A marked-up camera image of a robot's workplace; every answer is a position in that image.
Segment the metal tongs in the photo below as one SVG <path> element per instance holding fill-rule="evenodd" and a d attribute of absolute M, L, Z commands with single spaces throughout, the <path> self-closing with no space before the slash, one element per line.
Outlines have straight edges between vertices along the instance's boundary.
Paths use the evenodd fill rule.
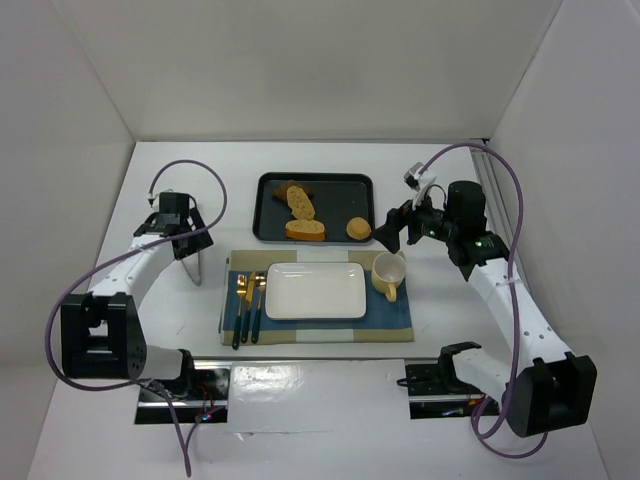
<path fill-rule="evenodd" d="M 202 252 L 198 251 L 180 261 L 186 275 L 195 287 L 200 287 L 203 280 Z"/>

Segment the long bread slice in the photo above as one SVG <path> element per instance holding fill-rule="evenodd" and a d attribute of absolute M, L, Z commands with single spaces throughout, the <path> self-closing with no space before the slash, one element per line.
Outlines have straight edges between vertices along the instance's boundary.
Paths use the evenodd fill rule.
<path fill-rule="evenodd" d="M 286 192 L 287 205 L 291 214 L 297 220 L 314 220 L 315 209 L 305 190 L 298 186 L 291 186 Z"/>

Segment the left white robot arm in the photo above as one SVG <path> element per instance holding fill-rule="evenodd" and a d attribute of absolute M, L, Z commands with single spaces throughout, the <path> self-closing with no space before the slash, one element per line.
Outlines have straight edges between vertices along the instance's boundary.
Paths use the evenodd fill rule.
<path fill-rule="evenodd" d="M 71 379 L 183 381 L 193 368 L 184 349 L 146 342 L 139 307 L 169 266 L 213 245 L 186 193 L 159 195 L 159 207 L 134 232 L 128 257 L 85 294 L 60 308 L 62 373 Z"/>

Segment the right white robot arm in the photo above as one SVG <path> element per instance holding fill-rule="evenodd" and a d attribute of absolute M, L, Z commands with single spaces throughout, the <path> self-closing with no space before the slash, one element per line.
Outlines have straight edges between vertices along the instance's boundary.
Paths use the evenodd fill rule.
<path fill-rule="evenodd" d="M 442 208 L 429 196 L 431 180 L 412 180 L 413 199 L 387 213 L 373 237 L 387 250 L 422 238 L 444 243 L 449 259 L 486 303 L 508 342 L 504 363 L 480 344 L 467 341 L 442 348 L 438 367 L 448 387 L 472 386 L 496 402 L 512 432 L 521 438 L 584 424 L 589 415 L 597 369 L 577 356 L 554 332 L 522 284 L 505 242 L 487 227 L 486 197 L 473 181 L 450 184 Z"/>

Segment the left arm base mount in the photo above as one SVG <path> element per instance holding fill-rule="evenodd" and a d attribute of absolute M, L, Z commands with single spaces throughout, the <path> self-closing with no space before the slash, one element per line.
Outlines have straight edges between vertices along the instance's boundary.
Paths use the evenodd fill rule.
<path fill-rule="evenodd" d="M 205 424 L 222 424 L 228 420 L 230 380 L 230 362 L 196 360 L 187 384 L 163 381 L 162 385 L 181 424 L 194 424 L 201 415 Z M 171 424 L 172 417 L 166 399 L 156 391 L 141 389 L 134 423 Z"/>

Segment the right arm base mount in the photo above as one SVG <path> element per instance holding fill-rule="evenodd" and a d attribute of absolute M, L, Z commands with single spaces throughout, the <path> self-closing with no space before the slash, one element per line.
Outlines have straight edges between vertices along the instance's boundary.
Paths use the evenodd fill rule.
<path fill-rule="evenodd" d="M 407 392 L 412 420 L 469 417 L 485 398 L 470 385 L 447 386 L 435 363 L 406 363 L 396 385 Z"/>

